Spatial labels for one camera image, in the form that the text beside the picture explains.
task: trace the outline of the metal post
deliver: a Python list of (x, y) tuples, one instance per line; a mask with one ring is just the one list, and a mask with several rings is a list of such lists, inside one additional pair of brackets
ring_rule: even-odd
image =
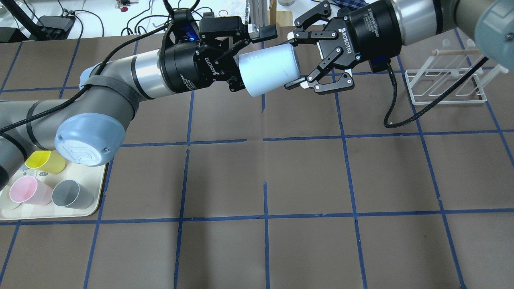
[(27, 30), (36, 37), (37, 41), (48, 40), (46, 33), (41, 29), (25, 14), (25, 12), (16, 4), (14, 0), (2, 0), (2, 4), (11, 12), (11, 14), (18, 19), (18, 21), (27, 28)]

